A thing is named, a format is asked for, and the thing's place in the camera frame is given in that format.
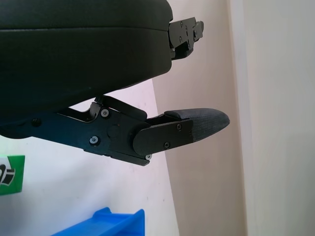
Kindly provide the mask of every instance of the beige wall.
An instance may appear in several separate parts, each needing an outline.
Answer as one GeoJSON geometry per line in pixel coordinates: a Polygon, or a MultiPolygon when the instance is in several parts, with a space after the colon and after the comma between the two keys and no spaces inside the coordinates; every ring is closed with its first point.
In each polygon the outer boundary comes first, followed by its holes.
{"type": "Polygon", "coordinates": [[[204,38],[188,58],[154,78],[159,113],[216,108],[231,124],[199,143],[166,152],[181,236],[246,235],[238,109],[225,0],[170,0],[174,19],[195,16],[204,38]]]}

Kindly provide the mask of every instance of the screw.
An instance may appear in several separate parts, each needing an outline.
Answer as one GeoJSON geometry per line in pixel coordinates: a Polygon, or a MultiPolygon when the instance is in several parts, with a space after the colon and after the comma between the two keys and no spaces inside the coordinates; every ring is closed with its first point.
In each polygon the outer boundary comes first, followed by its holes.
{"type": "Polygon", "coordinates": [[[31,121],[31,124],[32,124],[32,126],[34,126],[34,127],[39,127],[39,126],[41,126],[41,119],[39,119],[39,118],[34,118],[34,119],[31,121]]]}
{"type": "Polygon", "coordinates": [[[182,125],[181,125],[181,124],[178,124],[178,125],[176,126],[176,129],[177,129],[178,131],[181,131],[181,130],[182,130],[182,125]]]}
{"type": "Polygon", "coordinates": [[[93,145],[93,146],[97,146],[99,144],[98,136],[92,136],[90,138],[90,144],[93,145]]]}
{"type": "Polygon", "coordinates": [[[166,142],[166,143],[164,144],[164,148],[165,148],[165,149],[169,149],[170,146],[171,146],[171,144],[170,144],[169,142],[166,142]]]}
{"type": "Polygon", "coordinates": [[[109,110],[107,109],[103,109],[101,112],[100,112],[100,115],[104,118],[108,117],[109,116],[109,110]]]}
{"type": "Polygon", "coordinates": [[[150,160],[151,160],[151,158],[152,158],[152,154],[150,154],[150,155],[146,155],[146,159],[147,159],[148,161],[150,161],[150,160]]]}

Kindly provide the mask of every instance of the green label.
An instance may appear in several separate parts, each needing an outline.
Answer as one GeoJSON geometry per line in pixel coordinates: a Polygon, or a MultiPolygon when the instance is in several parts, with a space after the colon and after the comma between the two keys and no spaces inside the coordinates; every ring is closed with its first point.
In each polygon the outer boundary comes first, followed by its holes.
{"type": "Polygon", "coordinates": [[[24,156],[0,156],[0,195],[22,191],[24,156]]]}

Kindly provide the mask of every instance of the metal arm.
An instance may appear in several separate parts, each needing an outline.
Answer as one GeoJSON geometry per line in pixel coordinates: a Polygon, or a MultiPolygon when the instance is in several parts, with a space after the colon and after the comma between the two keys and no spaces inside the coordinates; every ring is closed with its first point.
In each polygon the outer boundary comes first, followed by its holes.
{"type": "Polygon", "coordinates": [[[228,124],[227,115],[213,109],[171,111],[147,119],[144,111],[102,96],[86,112],[67,108],[2,126],[0,134],[13,139],[33,136],[145,166],[152,153],[196,142],[200,132],[210,136],[228,124]],[[202,127],[198,119],[220,126],[202,127]]]}
{"type": "Polygon", "coordinates": [[[169,42],[172,60],[188,57],[193,52],[194,43],[203,37],[203,22],[189,18],[169,25],[169,42]]]}

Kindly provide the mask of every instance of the blue bin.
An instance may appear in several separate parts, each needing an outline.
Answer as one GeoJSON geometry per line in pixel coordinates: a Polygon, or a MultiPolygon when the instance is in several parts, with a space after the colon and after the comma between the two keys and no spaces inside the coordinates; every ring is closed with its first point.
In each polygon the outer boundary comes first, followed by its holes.
{"type": "Polygon", "coordinates": [[[115,214],[108,207],[53,236],[144,236],[144,210],[135,214],[115,214]]]}

